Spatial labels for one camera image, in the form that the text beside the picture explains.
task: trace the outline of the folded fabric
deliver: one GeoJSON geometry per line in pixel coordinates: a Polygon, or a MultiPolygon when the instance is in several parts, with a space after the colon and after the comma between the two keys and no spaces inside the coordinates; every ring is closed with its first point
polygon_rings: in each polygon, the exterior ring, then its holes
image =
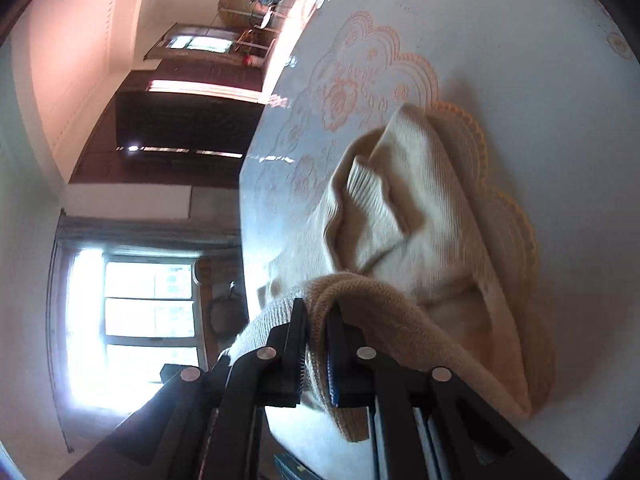
{"type": "MultiPolygon", "coordinates": [[[[322,334],[335,301],[368,344],[407,367],[450,367],[508,418],[527,418],[531,399],[546,397],[530,391],[524,361],[550,375],[532,384],[548,389],[552,383],[552,365],[535,365],[536,352],[523,356],[465,191],[436,131],[411,105],[384,130],[348,147],[305,226],[270,263],[269,276],[273,303],[229,353],[235,359],[264,345],[271,327],[288,321],[293,298],[304,298],[312,327],[305,401],[327,410],[349,440],[366,438],[367,426],[362,410],[332,410],[328,403],[322,334]]],[[[535,339],[531,327],[526,331],[527,340],[535,339]]]]}

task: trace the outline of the beige garment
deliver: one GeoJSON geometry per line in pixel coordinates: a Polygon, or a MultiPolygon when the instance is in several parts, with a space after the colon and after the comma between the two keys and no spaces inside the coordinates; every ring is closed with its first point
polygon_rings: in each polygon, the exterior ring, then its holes
{"type": "MultiPolygon", "coordinates": [[[[328,407],[322,330],[335,300],[368,344],[400,364],[449,366],[503,415],[532,413],[516,323],[446,150],[418,108],[401,107],[384,131],[348,147],[319,205],[269,270],[276,301],[230,354],[264,344],[270,327],[288,320],[293,296],[282,293],[318,278],[294,293],[305,298],[312,325],[309,402],[328,410],[348,439],[366,438],[367,430],[362,412],[328,407]],[[319,279],[343,270],[377,281],[319,279]]],[[[527,355],[528,368],[539,374],[535,359],[527,355]]]]}

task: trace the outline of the window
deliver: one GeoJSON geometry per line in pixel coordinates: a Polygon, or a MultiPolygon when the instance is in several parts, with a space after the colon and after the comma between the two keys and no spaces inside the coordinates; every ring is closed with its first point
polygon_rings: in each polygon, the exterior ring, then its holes
{"type": "Polygon", "coordinates": [[[189,50],[207,50],[208,52],[217,52],[226,54],[233,44],[231,40],[222,38],[211,38],[207,36],[174,36],[170,42],[169,48],[186,48],[189,50]]]}
{"type": "Polygon", "coordinates": [[[84,250],[70,276],[66,350],[71,393],[132,412],[161,387],[164,364],[204,366],[193,261],[84,250]]]}

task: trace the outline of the window frame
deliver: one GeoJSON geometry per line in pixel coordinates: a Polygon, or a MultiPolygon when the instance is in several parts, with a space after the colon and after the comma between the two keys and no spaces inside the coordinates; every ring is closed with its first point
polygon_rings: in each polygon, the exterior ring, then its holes
{"type": "MultiPolygon", "coordinates": [[[[191,277],[191,298],[193,309],[193,337],[135,337],[135,336],[114,336],[106,333],[106,272],[107,264],[117,263],[139,263],[139,264],[165,264],[165,265],[189,265],[193,272],[193,266],[197,258],[181,258],[175,256],[133,256],[128,254],[116,254],[105,251],[102,254],[102,305],[100,308],[100,341],[105,367],[107,362],[107,346],[147,346],[155,348],[195,348],[198,355],[198,366],[204,370],[207,368],[206,352],[204,348],[204,331],[202,327],[202,315],[200,312],[200,288],[191,277]]],[[[185,298],[125,298],[145,301],[189,301],[185,298]]]]}

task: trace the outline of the orange flower design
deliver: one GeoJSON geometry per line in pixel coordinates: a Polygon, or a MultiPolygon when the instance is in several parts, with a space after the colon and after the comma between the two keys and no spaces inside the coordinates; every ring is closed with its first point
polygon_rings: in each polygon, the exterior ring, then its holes
{"type": "Polygon", "coordinates": [[[324,96],[322,104],[322,126],[335,132],[347,122],[356,107],[358,86],[350,79],[336,79],[334,85],[324,96]]]}

